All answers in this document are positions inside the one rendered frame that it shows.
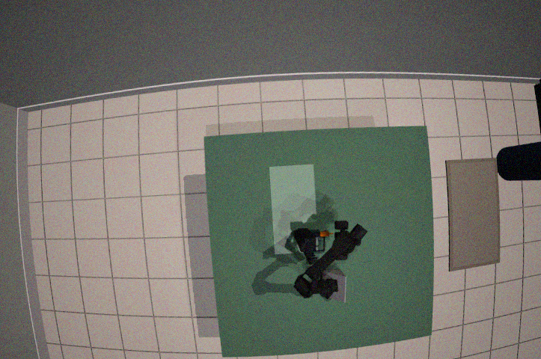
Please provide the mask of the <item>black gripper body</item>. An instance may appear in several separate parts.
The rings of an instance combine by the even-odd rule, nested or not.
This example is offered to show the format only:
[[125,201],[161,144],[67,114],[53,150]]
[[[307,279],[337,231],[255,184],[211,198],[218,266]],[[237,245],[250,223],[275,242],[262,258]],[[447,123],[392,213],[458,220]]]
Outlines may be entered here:
[[[348,230],[348,221],[336,221],[334,223],[334,228],[336,230],[340,230],[340,233],[342,231]],[[348,256],[347,256],[348,257]],[[344,257],[343,255],[340,255],[336,260],[346,260],[347,257]]]

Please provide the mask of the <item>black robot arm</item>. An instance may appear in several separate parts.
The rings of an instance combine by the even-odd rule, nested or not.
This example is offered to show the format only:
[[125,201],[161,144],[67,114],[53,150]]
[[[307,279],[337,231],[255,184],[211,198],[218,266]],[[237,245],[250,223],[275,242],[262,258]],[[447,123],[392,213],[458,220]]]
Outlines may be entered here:
[[318,261],[306,269],[304,274],[312,279],[312,282],[305,280],[303,278],[304,274],[297,277],[294,287],[298,293],[303,298],[309,298],[313,294],[320,294],[323,298],[328,299],[333,292],[337,292],[337,280],[326,279],[324,281],[321,279],[317,282],[317,279],[340,255],[347,257],[349,253],[354,251],[356,245],[360,246],[361,240],[366,233],[367,230],[361,227],[360,224],[356,224],[351,232],[345,230],[338,233],[332,247]]

